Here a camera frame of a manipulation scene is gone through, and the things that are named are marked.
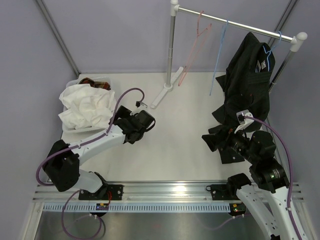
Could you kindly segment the red plaid shirt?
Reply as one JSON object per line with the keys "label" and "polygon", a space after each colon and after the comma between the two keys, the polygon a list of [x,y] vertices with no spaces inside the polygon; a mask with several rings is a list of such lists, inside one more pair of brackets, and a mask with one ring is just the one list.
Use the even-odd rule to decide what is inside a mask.
{"label": "red plaid shirt", "polygon": [[95,81],[88,77],[85,77],[82,80],[80,80],[79,84],[89,84],[93,88],[105,89],[107,91],[111,90],[111,85],[107,81]]}

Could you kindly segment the pink wire hanger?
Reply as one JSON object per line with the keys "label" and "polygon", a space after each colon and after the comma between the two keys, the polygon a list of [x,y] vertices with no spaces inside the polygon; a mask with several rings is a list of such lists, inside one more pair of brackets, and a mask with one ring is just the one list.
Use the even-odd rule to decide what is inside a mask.
{"label": "pink wire hanger", "polygon": [[212,24],[209,23],[205,28],[200,29],[200,20],[205,12],[202,10],[197,18],[197,28],[196,28],[196,38],[194,40],[194,43],[192,45],[191,51],[188,55],[187,62],[183,68],[182,74],[180,76],[180,79],[178,81],[178,86],[180,87],[189,73],[191,67],[193,66],[194,62],[197,59],[198,54],[202,50],[205,42],[207,41],[207,38],[209,36],[209,33],[212,29]]}

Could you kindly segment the white shirt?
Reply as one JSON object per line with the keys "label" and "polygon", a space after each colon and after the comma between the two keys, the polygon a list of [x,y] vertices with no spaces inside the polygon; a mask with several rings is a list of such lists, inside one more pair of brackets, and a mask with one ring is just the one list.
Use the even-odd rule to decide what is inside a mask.
{"label": "white shirt", "polygon": [[71,130],[108,128],[117,103],[114,90],[95,88],[89,84],[67,87],[59,100],[66,110],[58,116],[63,125]]}

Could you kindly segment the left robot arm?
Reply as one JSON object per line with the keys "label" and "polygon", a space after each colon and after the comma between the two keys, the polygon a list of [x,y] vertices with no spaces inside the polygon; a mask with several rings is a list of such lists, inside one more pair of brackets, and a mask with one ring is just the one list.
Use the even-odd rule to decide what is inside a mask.
{"label": "left robot arm", "polygon": [[78,142],[67,143],[62,139],[56,141],[42,169],[59,192],[77,189],[79,200],[121,200],[121,185],[109,184],[99,173],[85,171],[80,167],[110,148],[141,140],[155,123],[155,118],[146,110],[133,112],[121,106],[110,129]]}

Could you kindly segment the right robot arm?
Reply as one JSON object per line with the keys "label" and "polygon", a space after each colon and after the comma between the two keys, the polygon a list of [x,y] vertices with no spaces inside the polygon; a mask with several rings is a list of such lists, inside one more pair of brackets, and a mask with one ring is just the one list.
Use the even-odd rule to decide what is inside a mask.
{"label": "right robot arm", "polygon": [[226,193],[249,210],[267,240],[306,240],[307,234],[290,196],[291,183],[274,158],[276,145],[270,133],[255,131],[250,138],[241,130],[204,134],[211,151],[231,150],[248,161],[251,178],[230,176]]}

